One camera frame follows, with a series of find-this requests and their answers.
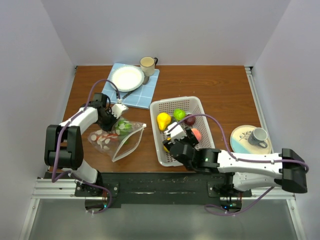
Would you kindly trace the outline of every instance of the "white basket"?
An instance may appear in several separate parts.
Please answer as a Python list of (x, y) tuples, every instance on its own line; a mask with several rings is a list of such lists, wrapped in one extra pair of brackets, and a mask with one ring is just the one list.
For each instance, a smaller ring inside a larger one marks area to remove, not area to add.
[[(166, 135), (163, 131), (160, 131), (158, 128), (157, 116), (160, 113), (167, 113), (170, 116), (173, 116), (175, 109), (182, 109), (187, 114), (205, 113), (201, 105), (200, 99), (195, 96), (169, 98), (160, 101), (154, 101), (153, 103), (151, 103), (150, 115), (156, 154), (159, 163), (165, 167), (181, 166), (182, 163), (178, 162), (177, 160), (172, 158), (169, 155), (169, 153), (165, 152), (162, 142), (166, 139)], [(193, 127), (198, 129), (202, 135), (202, 140), (199, 142), (199, 144), (196, 145), (196, 149), (215, 148), (214, 140), (212, 139), (208, 121), (205, 117), (197, 116)]]

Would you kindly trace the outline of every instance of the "white wall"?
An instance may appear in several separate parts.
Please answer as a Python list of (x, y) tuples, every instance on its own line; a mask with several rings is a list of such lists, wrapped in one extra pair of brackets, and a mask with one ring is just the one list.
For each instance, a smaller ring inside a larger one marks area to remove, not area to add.
[(253, 66), (290, 0), (42, 0), (75, 65)]
[(273, 147), (294, 149), (310, 166), (297, 196), (308, 239), (320, 239), (320, 1), (292, 0), (254, 65)]
[(73, 65), (40, 0), (0, 2), (0, 239), (17, 240)]

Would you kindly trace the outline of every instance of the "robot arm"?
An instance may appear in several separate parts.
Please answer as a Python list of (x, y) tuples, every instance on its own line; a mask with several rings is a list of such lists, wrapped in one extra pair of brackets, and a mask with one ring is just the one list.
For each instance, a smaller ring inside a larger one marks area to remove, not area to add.
[(71, 122), (62, 135), (61, 142), (66, 143), (66, 146), (60, 147), (58, 168), (63, 171), (70, 171), (77, 178), (88, 183), (98, 184), (99, 172), (84, 160), (81, 135), (92, 124), (98, 124), (102, 130), (111, 131), (120, 116), (128, 110), (121, 103), (114, 104), (110, 111), (106, 110), (106, 105), (107, 96), (103, 93), (95, 93), (93, 101), (88, 104), (86, 109), (81, 107), (76, 114), (76, 118), (68, 119), (59, 125), (48, 126), (44, 154), (44, 161), (47, 166), (54, 166), (58, 135), (62, 127)]
[(304, 163), (293, 150), (283, 148), (282, 153), (265, 155), (232, 153), (233, 158), (226, 150), (195, 149), (198, 141), (192, 131), (189, 128), (184, 131), (180, 125), (172, 129), (175, 125), (173, 123), (168, 127), (166, 135), (170, 140), (163, 141), (163, 145), (187, 170), (202, 174), (229, 175), (229, 180), (216, 187), (216, 191), (230, 196), (261, 187), (281, 187), (291, 193), (307, 192), (305, 167), (298, 163), (280, 162), (298, 160)]

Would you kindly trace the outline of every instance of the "gray mug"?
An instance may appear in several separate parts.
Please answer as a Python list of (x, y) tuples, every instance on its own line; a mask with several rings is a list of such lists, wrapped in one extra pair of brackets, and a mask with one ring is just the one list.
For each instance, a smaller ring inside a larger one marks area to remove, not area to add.
[(261, 127), (257, 127), (251, 132), (248, 138), (248, 142), (251, 145), (266, 149), (268, 147), (268, 144), (265, 142), (267, 138), (268, 138), (267, 131)]

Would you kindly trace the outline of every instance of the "food in plastic bag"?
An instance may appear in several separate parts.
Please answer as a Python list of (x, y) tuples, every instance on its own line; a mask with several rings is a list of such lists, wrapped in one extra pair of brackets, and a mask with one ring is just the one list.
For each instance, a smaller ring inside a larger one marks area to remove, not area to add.
[(128, 121), (121, 117), (112, 131), (98, 130), (88, 136), (89, 142), (101, 153), (108, 154), (112, 161), (118, 161), (132, 153), (139, 145), (147, 125)]

